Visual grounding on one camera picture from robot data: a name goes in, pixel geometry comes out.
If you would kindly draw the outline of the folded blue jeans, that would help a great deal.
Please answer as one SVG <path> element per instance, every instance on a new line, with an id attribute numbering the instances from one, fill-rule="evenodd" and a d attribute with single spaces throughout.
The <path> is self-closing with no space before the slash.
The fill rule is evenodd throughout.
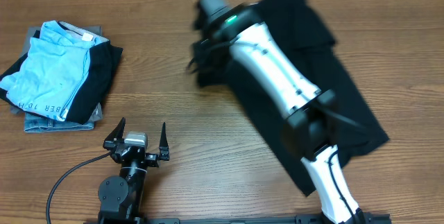
<path id="1" fill-rule="evenodd" d="M 41 133 L 41 132 L 65 132 L 77 130 L 93 130 L 94 122 L 80 124 L 69 121 L 56 121 L 53 119 L 36 116 L 26 113 L 24 117 L 24 132 Z"/>

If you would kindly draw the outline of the light blue folded t-shirt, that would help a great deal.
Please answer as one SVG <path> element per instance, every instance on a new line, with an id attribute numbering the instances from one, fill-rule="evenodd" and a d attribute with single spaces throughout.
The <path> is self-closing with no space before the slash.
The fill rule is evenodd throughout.
<path id="1" fill-rule="evenodd" d="M 1 79 L 6 98 L 21 109 L 65 121 L 81 85 L 89 75 L 90 49 L 109 42 L 63 21 L 46 21 L 31 37 L 19 70 Z"/>

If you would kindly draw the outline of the grey folded garment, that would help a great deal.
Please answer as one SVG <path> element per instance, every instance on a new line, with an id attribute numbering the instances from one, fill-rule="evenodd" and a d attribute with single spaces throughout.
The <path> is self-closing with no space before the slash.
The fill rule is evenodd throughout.
<path id="1" fill-rule="evenodd" d="M 1 77 L 4 77 L 6 75 L 9 75 L 9 74 L 14 73 L 19 70 L 19 67 L 21 66 L 22 62 L 24 61 L 24 56 L 30 48 L 29 40 L 32 36 L 34 36 L 35 32 L 39 31 L 39 30 L 40 30 L 39 26 L 31 26 L 28 28 L 27 34 L 25 37 L 25 41 L 24 41 L 24 44 L 22 47 L 22 52 L 20 54 L 21 57 L 7 71 L 5 71 L 3 73 L 3 75 L 1 75 Z M 86 26 L 85 30 L 90 31 L 90 32 L 97 34 L 97 35 L 103 34 L 102 28 L 100 26 Z M 13 105 L 10 103 L 10 112 L 12 114 L 21 114 L 23 112 L 23 110 L 19 109 L 16 105 Z M 99 103 L 96 106 L 96 108 L 94 109 L 94 111 L 92 112 L 92 115 L 89 118 L 89 121 L 92 121 L 92 122 L 99 121 L 102 118 L 103 118 L 102 107 L 101 107 L 101 104 Z"/>

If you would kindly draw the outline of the black t-shirt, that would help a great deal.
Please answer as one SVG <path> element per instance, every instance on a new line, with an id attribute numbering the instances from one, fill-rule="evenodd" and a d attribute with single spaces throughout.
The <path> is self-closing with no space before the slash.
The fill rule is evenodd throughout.
<path id="1" fill-rule="evenodd" d="M 344 123 L 339 124 L 341 166 L 352 157 L 366 155 L 389 140 L 335 56 L 333 35 L 306 0 L 261 0 L 253 8 L 293 65 L 323 91 L 334 91 L 339 101 L 339 114 L 366 128 L 365 132 L 359 132 Z M 301 161 L 289 154 L 280 140 L 284 119 L 255 79 L 239 64 L 230 61 L 227 49 L 214 51 L 223 59 L 223 64 L 213 65 L 205 55 L 206 44 L 197 41 L 191 47 L 198 67 L 198 85 L 227 85 L 297 188 L 305 196 L 313 193 L 315 186 L 307 170 Z"/>

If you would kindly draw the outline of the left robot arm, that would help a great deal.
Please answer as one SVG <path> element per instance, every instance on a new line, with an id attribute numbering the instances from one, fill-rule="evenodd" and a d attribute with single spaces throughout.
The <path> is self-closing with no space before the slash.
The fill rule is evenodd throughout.
<path id="1" fill-rule="evenodd" d="M 99 223 L 148 223 L 140 212 L 144 183 L 149 167 L 158 167 L 160 161 L 170 159 L 166 125 L 162 125 L 158 153 L 148 153 L 148 136 L 144 132 L 124 134 L 126 120 L 105 138 L 104 149 L 121 166 L 119 175 L 110 176 L 99 186 L 101 202 Z"/>

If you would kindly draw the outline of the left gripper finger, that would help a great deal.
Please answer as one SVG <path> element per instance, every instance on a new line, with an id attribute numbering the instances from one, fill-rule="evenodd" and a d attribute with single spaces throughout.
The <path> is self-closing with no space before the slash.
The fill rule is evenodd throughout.
<path id="1" fill-rule="evenodd" d="M 162 131 L 161 131 L 161 135 L 160 135 L 159 149 L 160 149 L 161 153 L 169 152 L 169 145 L 168 145 L 168 141 L 167 141 L 166 123 L 165 122 L 162 124 Z"/>
<path id="2" fill-rule="evenodd" d="M 126 118 L 122 117 L 117 127 L 105 138 L 106 141 L 117 141 L 123 138 Z"/>

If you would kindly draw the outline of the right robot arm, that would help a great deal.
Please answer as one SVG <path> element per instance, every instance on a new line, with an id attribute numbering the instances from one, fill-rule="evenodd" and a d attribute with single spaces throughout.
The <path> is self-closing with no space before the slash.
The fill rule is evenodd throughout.
<path id="1" fill-rule="evenodd" d="M 339 162 L 337 126 L 364 127 L 337 112 L 332 90 L 322 91 L 302 75 L 273 39 L 268 26 L 252 6 L 230 7 L 226 0 L 198 0 L 204 17 L 201 32 L 205 57 L 228 48 L 266 92 L 284 120 L 281 141 L 300 160 L 321 200 L 326 223 L 365 223 L 366 217 L 352 197 Z"/>

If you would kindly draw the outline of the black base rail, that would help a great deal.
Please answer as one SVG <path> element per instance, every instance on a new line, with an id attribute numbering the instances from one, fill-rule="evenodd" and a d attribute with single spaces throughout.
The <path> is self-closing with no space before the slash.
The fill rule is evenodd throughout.
<path id="1" fill-rule="evenodd" d="M 261 217 L 261 218 L 210 218 L 190 219 L 154 218 L 138 221 L 88 221 L 87 224 L 99 223 L 147 223 L 147 224 L 322 224 L 328 221 L 321 214 L 301 214 L 290 217 Z"/>

